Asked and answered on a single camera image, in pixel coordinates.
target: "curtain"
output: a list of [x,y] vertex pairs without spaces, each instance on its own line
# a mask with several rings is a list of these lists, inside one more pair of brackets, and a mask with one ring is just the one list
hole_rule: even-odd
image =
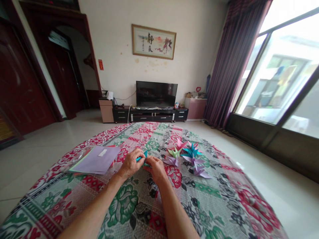
[[232,0],[207,91],[204,117],[225,129],[233,98],[272,0]]

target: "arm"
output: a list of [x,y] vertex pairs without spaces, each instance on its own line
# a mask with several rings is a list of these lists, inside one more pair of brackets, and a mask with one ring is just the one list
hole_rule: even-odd
[[189,219],[182,204],[176,196],[176,193],[168,180],[163,162],[149,156],[146,162],[152,166],[144,167],[153,176],[154,182],[159,187],[165,214],[167,234],[169,238],[199,238],[193,223]]
[[65,229],[59,239],[96,238],[109,206],[121,185],[140,169],[145,161],[142,150],[135,149],[129,153],[120,170],[112,176],[106,187],[97,195],[89,206]]

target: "tiled floor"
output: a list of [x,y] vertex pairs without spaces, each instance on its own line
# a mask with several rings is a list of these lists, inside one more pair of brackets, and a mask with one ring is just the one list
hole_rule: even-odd
[[[274,208],[290,238],[319,238],[319,185],[250,146],[201,122],[177,122],[207,139],[236,162]],[[99,110],[54,123],[0,151],[0,223],[20,198],[61,156],[86,139],[114,127]]]

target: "television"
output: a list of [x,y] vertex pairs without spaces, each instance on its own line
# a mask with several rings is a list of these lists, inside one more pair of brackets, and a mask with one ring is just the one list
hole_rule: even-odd
[[136,105],[139,107],[173,107],[177,84],[136,81]]

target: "floral quilt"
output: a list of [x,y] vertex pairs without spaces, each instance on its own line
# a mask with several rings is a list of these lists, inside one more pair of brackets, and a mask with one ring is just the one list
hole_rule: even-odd
[[[177,139],[198,143],[212,179],[193,175],[191,164],[165,165],[187,215],[201,238],[287,238],[272,207],[249,178],[208,141],[173,124],[140,122],[116,126],[65,154],[21,199],[0,226],[0,238],[56,238],[96,197],[134,148],[164,159]],[[74,156],[88,145],[121,148],[106,175],[73,174]],[[102,223],[103,238],[166,238],[164,212],[151,174],[140,169],[120,188]]]

